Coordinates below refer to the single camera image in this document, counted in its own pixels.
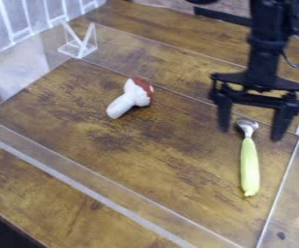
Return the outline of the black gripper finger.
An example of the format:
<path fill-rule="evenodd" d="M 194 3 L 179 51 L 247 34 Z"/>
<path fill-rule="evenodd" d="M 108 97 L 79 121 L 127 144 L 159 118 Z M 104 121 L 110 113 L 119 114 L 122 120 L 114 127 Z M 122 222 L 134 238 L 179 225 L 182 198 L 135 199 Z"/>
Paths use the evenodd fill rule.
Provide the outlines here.
<path fill-rule="evenodd" d="M 295 116 L 295 107 L 292 105 L 281 105 L 275 110 L 272 140 L 280 140 Z"/>
<path fill-rule="evenodd" d="M 234 103 L 230 97 L 219 93 L 215 98 L 215 104 L 218 106 L 219 128 L 223 132 L 227 132 L 230 130 Z"/>

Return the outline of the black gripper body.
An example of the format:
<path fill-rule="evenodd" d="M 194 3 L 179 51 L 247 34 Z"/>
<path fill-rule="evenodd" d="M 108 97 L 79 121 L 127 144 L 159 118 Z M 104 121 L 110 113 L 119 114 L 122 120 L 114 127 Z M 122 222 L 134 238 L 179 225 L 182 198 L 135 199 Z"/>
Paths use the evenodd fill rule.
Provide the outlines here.
<path fill-rule="evenodd" d="M 247 69 L 238 73 L 211 75 L 210 99 L 215 103 L 219 93 L 231 98 L 234 104 L 276 110 L 292 105 L 299 113 L 299 82 L 277 76 L 279 57 L 285 41 L 268 41 L 248 37 L 249 57 Z"/>

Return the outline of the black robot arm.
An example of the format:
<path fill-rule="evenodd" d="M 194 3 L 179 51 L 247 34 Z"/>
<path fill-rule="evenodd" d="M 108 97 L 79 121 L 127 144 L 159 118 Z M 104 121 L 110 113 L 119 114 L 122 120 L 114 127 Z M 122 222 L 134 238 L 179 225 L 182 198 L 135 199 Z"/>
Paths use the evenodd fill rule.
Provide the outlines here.
<path fill-rule="evenodd" d="M 291 36 L 299 37 L 299 0 L 249 0 L 251 33 L 247 69 L 211 75 L 210 99 L 222 131 L 230 129 L 232 105 L 272 109 L 272 140 L 280 140 L 299 114 L 299 82 L 277 76 Z"/>

